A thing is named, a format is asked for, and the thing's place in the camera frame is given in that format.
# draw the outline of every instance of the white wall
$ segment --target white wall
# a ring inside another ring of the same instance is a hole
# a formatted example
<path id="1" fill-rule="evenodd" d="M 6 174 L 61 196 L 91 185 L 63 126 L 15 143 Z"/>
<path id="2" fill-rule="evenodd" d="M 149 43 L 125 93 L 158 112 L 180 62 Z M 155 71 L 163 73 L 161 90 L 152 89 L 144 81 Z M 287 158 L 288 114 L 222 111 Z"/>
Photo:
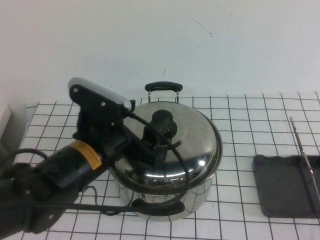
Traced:
<path id="1" fill-rule="evenodd" d="M 0 96 L 66 99 L 75 76 L 130 98 L 155 81 L 183 96 L 319 90 L 320 1 L 1 0 Z"/>

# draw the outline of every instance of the yellow label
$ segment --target yellow label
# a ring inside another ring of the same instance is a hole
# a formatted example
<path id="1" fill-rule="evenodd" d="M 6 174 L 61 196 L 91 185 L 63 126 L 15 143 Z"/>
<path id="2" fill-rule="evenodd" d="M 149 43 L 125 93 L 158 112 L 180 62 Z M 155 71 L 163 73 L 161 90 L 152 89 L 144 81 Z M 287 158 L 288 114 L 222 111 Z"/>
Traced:
<path id="1" fill-rule="evenodd" d="M 87 162 L 90 164 L 92 170 L 95 170 L 99 166 L 101 166 L 102 162 L 99 155 L 91 146 L 89 146 L 85 142 L 75 140 L 72 143 L 70 143 L 69 146 L 78 150 L 85 157 Z"/>

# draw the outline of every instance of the pot lid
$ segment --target pot lid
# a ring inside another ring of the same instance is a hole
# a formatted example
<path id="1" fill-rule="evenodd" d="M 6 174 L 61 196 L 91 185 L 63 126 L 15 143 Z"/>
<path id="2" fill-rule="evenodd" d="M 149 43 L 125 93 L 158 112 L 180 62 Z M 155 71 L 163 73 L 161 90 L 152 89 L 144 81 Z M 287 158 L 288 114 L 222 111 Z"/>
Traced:
<path id="1" fill-rule="evenodd" d="M 171 144 L 180 153 L 190 176 L 193 189 L 217 170 L 222 158 L 222 139 L 210 119 L 192 107 L 176 102 L 156 101 L 137 106 L 134 113 L 150 122 L 156 111 L 167 110 L 173 116 L 176 133 Z M 127 117 L 124 124 L 140 139 L 144 125 Z M 151 166 L 122 158 L 110 169 L 114 177 L 125 187 L 146 194 L 175 194 L 185 187 L 185 171 L 175 154 L 167 145 L 160 145 L 157 151 L 164 154 L 162 163 Z"/>

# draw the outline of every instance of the lid handle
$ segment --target lid handle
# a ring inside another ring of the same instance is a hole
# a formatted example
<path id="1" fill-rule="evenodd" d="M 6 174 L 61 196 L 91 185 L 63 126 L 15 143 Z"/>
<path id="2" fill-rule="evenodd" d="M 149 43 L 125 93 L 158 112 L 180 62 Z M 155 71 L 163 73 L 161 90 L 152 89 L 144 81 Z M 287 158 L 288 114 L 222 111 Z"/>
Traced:
<path id="1" fill-rule="evenodd" d="M 174 91 L 176 92 L 176 102 L 179 103 L 179 92 L 181 92 L 183 88 L 181 84 L 170 81 L 156 81 L 148 83 L 144 87 L 144 89 L 148 91 L 149 103 L 151 102 L 151 92 L 153 91 Z"/>

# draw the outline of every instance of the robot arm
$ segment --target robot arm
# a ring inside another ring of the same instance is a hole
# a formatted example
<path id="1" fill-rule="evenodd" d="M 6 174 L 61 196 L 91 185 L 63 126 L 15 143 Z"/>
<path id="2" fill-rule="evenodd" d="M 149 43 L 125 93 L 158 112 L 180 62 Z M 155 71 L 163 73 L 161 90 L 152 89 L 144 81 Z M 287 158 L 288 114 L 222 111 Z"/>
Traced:
<path id="1" fill-rule="evenodd" d="M 156 208 L 143 201 L 140 205 L 123 207 L 73 204 L 79 192 L 122 157 L 134 160 L 138 153 L 137 161 L 154 164 L 157 158 L 154 143 L 159 142 L 154 139 L 164 137 L 157 127 L 151 127 L 145 129 L 147 137 L 139 139 L 124 126 L 124 118 L 135 116 L 134 100 L 78 77 L 70 80 L 69 94 L 80 106 L 77 132 L 73 134 L 75 141 L 48 157 L 41 153 L 45 158 L 35 167 L 16 163 L 0 175 L 0 239 L 19 231 L 41 233 L 54 225 L 66 209 L 152 213 L 160 208 L 176 214 L 182 212 L 184 205 L 177 199 L 183 194 Z M 166 128 L 168 120 L 157 124 Z M 169 141 L 167 144 L 176 151 Z"/>

